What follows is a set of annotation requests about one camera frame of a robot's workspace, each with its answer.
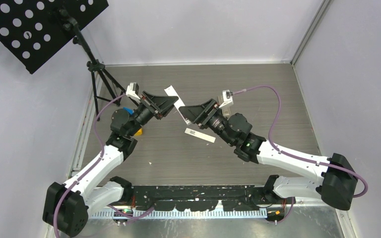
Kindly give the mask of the white slim remote control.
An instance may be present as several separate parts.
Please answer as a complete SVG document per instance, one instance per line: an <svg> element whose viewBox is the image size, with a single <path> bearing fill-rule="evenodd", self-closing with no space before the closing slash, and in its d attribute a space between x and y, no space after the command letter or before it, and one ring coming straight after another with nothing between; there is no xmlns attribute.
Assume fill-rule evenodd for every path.
<svg viewBox="0 0 381 238"><path fill-rule="evenodd" d="M164 91L165 91L165 93L168 96L176 96L176 97L178 97L178 100L174 103L174 106L177 109L177 111L180 114L180 116L182 117L182 119L184 120L184 122L186 123L186 125L190 125L191 122L188 119L186 119L183 116L183 114L179 111L179 108L185 106L185 104L183 103L182 99L180 98L180 96L178 95L178 93L176 92L174 87L172 85L170 85L169 87L165 88Z"/></svg>

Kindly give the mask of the white remote back cover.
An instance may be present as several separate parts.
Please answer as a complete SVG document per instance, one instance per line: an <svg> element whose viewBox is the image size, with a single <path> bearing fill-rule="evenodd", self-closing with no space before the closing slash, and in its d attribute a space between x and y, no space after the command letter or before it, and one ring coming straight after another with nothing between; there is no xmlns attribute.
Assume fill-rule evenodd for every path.
<svg viewBox="0 0 381 238"><path fill-rule="evenodd" d="M205 141L210 142L210 143L214 143L215 139L216 139L213 136L207 135L205 133L202 133L202 132L190 129L190 128L185 129L185 134L199 138L199 139L202 139L202 140L205 140Z"/></svg>

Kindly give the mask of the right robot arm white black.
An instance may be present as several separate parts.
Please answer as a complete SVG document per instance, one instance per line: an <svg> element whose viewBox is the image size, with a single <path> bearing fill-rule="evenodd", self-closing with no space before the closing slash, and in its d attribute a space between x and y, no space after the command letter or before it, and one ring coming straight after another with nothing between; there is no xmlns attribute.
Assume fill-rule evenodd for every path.
<svg viewBox="0 0 381 238"><path fill-rule="evenodd" d="M195 106L179 107L180 113L201 129L210 128L245 162L279 167L298 174L295 178L271 175L263 188L264 199L277 203L281 198L321 199L325 204L348 211L355 197L358 178L341 154L316 156L278 146L251 131L252 125L241 113L229 118L214 99Z"/></svg>

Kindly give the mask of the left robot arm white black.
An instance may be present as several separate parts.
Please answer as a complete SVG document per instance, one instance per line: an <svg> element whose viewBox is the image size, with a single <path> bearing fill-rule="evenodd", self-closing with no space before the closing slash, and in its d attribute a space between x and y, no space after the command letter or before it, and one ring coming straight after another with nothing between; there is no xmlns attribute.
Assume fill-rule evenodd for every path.
<svg viewBox="0 0 381 238"><path fill-rule="evenodd" d="M127 205L132 199L131 183L114 177L104 186L97 185L124 162L134 151L134 135L151 119L162 119L174 108L178 96L156 96L142 92L128 97L138 102L130 114L124 108L112 114L111 134L99 141L101 151L79 173L63 183L52 183L46 193L43 221L53 226L55 237L62 233L75 237L84 229L88 218L113 202Z"/></svg>

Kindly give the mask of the blue toy brick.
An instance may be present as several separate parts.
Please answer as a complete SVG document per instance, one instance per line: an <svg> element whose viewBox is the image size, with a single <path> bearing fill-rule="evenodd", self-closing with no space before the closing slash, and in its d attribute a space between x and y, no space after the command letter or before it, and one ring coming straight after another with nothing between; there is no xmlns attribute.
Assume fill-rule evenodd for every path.
<svg viewBox="0 0 381 238"><path fill-rule="evenodd" d="M133 115L133 113L134 113L134 111L132 109L129 109L126 107L123 107L123 109L125 109L130 115Z"/></svg>

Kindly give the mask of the orange toy block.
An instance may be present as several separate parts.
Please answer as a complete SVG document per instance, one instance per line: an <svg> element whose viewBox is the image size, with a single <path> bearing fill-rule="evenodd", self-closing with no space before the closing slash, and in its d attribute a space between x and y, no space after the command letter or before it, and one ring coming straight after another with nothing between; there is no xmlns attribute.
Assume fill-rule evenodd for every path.
<svg viewBox="0 0 381 238"><path fill-rule="evenodd" d="M135 133L135 136L139 136L139 135L142 135L143 131L142 131L142 128L139 129L136 133Z"/></svg>

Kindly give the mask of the black perforated music stand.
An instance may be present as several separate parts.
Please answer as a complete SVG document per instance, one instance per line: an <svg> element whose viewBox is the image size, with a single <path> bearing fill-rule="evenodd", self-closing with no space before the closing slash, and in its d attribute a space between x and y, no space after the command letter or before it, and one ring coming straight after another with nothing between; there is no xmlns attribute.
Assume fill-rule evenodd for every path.
<svg viewBox="0 0 381 238"><path fill-rule="evenodd" d="M0 42L34 74L68 42L82 47L92 74L94 103L102 100L96 90L99 75L115 105L121 104L117 89L125 93L92 53L82 30L102 13L106 0L0 0Z"/></svg>

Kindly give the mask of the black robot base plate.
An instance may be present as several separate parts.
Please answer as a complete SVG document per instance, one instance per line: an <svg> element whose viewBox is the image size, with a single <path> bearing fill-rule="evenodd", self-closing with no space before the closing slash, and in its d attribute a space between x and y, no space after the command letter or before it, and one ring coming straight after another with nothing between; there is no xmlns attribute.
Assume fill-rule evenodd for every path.
<svg viewBox="0 0 381 238"><path fill-rule="evenodd" d="M111 205L139 211L154 208L156 211L202 212L219 206L224 211L255 211L273 205L284 208L293 202L291 198L272 195L259 185L140 185L132 187L128 198Z"/></svg>

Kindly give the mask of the aluminium rail frame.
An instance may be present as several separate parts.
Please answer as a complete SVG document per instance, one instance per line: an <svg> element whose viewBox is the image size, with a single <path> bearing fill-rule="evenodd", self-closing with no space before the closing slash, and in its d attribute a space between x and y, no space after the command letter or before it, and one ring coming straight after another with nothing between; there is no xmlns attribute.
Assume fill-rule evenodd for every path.
<svg viewBox="0 0 381 238"><path fill-rule="evenodd" d="M294 200L290 205L295 204L296 198L290 197ZM268 208L259 208L255 211L224 211L222 206L215 208L212 211L192 212L189 209L180 212L176 209L173 211L156 211L154 208L149 208L146 211L139 211L136 208L129 208L127 206L112 206L111 204L104 207L100 211L91 215L90 217L109 216L112 218L126 218L126 219L190 219L190 218L227 218L227 217L243 217L243 218L267 218L270 210L276 209L278 213L282 213L284 208L279 208L277 205Z"/></svg>

